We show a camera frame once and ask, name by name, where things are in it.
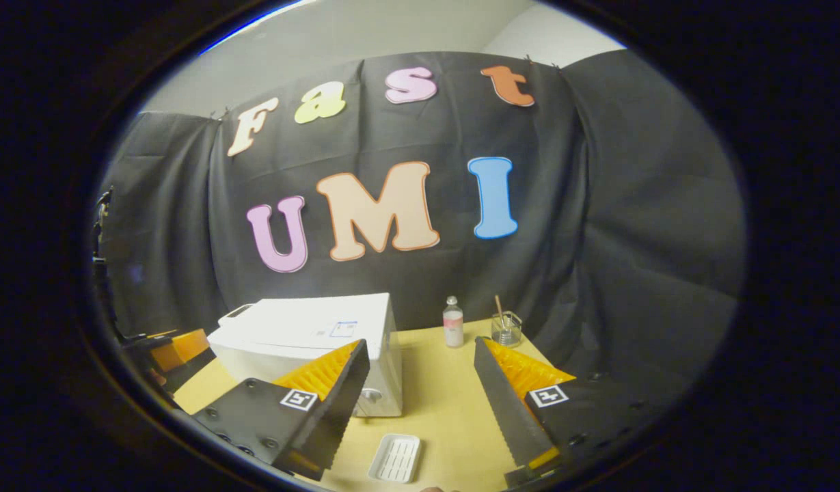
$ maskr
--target blue letter i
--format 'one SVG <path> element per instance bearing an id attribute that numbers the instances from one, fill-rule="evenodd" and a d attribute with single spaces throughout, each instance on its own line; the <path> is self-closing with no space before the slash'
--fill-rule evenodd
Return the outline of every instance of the blue letter i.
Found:
<path id="1" fill-rule="evenodd" d="M 476 158 L 469 161 L 469 172 L 477 177 L 480 190 L 480 223 L 475 236 L 495 239 L 508 236 L 517 230 L 511 219 L 511 201 L 508 198 L 508 174 L 511 160 L 505 158 Z"/>

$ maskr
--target black fabric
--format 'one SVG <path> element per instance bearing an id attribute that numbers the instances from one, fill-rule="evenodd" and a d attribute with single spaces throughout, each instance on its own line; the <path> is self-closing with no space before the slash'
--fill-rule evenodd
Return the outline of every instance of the black fabric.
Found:
<path id="1" fill-rule="evenodd" d="M 535 104 L 499 99 L 489 66 L 526 76 Z M 438 93 L 392 104 L 385 78 L 426 66 Z M 301 97 L 344 82 L 346 108 L 294 121 Z M 270 97 L 253 145 L 230 158 L 236 120 Z M 475 237 L 476 178 L 467 162 L 504 156 L 510 236 Z M 375 199 L 398 163 L 423 161 L 426 205 L 441 242 L 428 249 L 366 247 L 336 262 L 322 178 L 351 172 Z M 172 324 L 215 329 L 229 310 L 262 298 L 389 292 L 398 329 L 442 323 L 448 295 L 466 320 L 488 318 L 498 294 L 557 366 L 675 398 L 714 354 L 736 305 L 745 220 L 733 164 L 688 99 L 623 50 L 558 71 L 476 53 L 365 59 L 272 87 L 221 120 L 141 115 L 101 189 L 114 187 L 102 252 L 111 266 L 120 329 Z M 308 261 L 267 268 L 247 210 L 266 204 L 280 253 L 291 249 L 279 200 L 300 195 Z M 357 240 L 364 242 L 361 234 Z M 132 268 L 144 266 L 137 282 Z"/>

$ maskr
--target white box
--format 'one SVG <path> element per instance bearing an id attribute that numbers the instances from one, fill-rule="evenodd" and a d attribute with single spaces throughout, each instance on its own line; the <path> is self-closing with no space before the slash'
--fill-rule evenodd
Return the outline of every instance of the white box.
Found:
<path id="1" fill-rule="evenodd" d="M 261 299 L 219 320 L 207 340 L 237 381 L 273 381 L 354 340 L 365 339 L 370 370 L 354 415 L 401 415 L 401 350 L 388 293 Z"/>

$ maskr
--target white container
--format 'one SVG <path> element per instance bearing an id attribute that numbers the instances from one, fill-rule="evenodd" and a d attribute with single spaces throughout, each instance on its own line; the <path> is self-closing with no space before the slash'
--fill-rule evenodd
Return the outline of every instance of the white container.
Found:
<path id="1" fill-rule="evenodd" d="M 420 438 L 406 434 L 386 434 L 380 440 L 368 476 L 384 482 L 408 483 L 414 479 Z"/>
<path id="2" fill-rule="evenodd" d="M 219 320 L 207 337 L 237 381 L 273 381 L 333 349 L 365 339 L 370 370 L 358 417 L 401 416 L 401 350 L 388 293 L 313 299 L 261 299 Z"/>
<path id="3" fill-rule="evenodd" d="M 457 305 L 455 296 L 447 298 L 447 307 L 444 308 L 444 342 L 452 348 L 463 346 L 465 342 L 463 310 Z"/>

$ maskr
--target wooden table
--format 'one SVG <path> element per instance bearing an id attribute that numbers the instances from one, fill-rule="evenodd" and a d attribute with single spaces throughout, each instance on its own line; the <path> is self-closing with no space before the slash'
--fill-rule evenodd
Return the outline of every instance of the wooden table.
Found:
<path id="1" fill-rule="evenodd" d="M 466 323 L 466 343 L 460 348 L 444 344 L 441 327 L 395 333 L 403 364 L 402 416 L 351 418 L 331 469 L 320 482 L 308 482 L 336 491 L 363 492 L 420 492 L 426 487 L 440 487 L 445 492 L 507 489 L 504 474 L 517 466 L 474 370 L 474 339 L 489 336 L 489 328 L 489 320 Z M 529 340 L 523 339 L 516 350 L 549 363 Z M 219 360 L 213 360 L 174 396 L 177 404 L 192 414 L 237 383 Z M 380 482 L 368 477 L 370 462 L 386 433 L 411 434 L 422 440 L 413 482 Z"/>

